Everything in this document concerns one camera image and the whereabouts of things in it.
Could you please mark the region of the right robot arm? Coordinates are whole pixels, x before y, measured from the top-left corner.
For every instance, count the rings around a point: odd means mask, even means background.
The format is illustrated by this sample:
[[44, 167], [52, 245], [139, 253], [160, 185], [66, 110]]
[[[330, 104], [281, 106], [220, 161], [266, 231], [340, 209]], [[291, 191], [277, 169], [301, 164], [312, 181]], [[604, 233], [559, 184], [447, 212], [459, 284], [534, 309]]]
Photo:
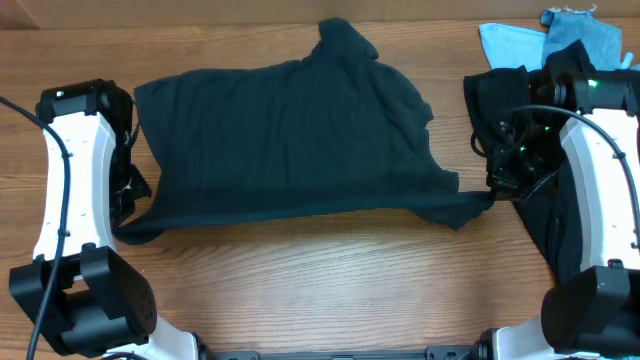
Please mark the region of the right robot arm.
[[464, 81], [473, 150], [558, 282], [475, 359], [639, 354], [639, 96], [628, 71], [498, 69]]

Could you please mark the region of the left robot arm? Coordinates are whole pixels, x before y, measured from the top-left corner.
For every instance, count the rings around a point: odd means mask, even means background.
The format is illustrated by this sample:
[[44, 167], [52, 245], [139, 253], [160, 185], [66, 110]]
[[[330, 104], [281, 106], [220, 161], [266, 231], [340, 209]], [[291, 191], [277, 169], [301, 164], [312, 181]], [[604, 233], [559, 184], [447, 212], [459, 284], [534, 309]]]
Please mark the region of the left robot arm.
[[61, 356], [208, 359], [194, 333], [157, 312], [149, 282], [117, 252], [112, 232], [151, 189], [131, 162], [134, 102], [113, 81], [95, 79], [42, 92], [35, 112], [48, 173], [43, 224], [27, 265], [11, 269], [9, 291], [33, 323], [26, 356], [40, 338]]

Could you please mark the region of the black t-shirt pile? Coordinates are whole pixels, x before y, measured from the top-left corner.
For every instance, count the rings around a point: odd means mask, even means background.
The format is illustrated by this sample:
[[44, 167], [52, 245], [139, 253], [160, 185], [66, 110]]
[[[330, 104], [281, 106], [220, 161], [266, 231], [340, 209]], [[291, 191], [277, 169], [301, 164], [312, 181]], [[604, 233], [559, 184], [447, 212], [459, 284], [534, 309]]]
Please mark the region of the black t-shirt pile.
[[526, 200], [510, 200], [560, 281], [615, 261], [639, 267], [639, 77], [599, 71], [581, 41], [540, 70], [499, 68], [469, 76], [464, 95], [473, 150], [486, 158], [504, 112], [563, 117], [563, 162]]

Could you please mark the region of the light blue shirt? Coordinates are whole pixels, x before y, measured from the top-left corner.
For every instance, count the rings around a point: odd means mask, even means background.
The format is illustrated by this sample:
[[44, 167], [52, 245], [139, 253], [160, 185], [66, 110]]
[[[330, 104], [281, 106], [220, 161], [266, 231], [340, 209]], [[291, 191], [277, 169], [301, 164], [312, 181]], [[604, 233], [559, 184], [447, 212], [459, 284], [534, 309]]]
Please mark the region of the light blue shirt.
[[479, 26], [479, 34], [491, 69], [516, 69], [524, 66], [527, 71], [534, 71], [542, 68], [545, 33], [505, 24], [486, 23]]

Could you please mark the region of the dark green t-shirt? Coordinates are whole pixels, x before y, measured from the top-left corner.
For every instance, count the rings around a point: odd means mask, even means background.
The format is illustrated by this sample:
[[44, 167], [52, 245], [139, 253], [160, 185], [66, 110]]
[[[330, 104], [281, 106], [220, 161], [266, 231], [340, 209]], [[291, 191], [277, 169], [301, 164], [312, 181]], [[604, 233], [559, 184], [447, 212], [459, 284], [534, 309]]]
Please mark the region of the dark green t-shirt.
[[127, 244], [175, 228], [404, 208], [463, 227], [489, 209], [430, 152], [433, 113], [347, 21], [319, 24], [300, 60], [201, 69], [135, 91], [161, 174], [151, 208], [114, 229]]

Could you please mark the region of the blue denim garment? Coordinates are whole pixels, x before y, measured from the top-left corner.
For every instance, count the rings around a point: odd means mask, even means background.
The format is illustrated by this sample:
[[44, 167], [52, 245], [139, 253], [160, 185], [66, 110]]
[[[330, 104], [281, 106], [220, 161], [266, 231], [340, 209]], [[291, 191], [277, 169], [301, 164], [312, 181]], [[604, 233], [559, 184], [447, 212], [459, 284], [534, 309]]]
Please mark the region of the blue denim garment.
[[631, 68], [634, 56], [630, 52], [622, 55], [622, 31], [614, 25], [596, 20], [593, 17], [595, 9], [574, 11], [564, 7], [549, 8], [542, 12], [540, 22], [548, 27], [542, 49], [543, 64], [552, 53], [581, 41], [597, 70]]

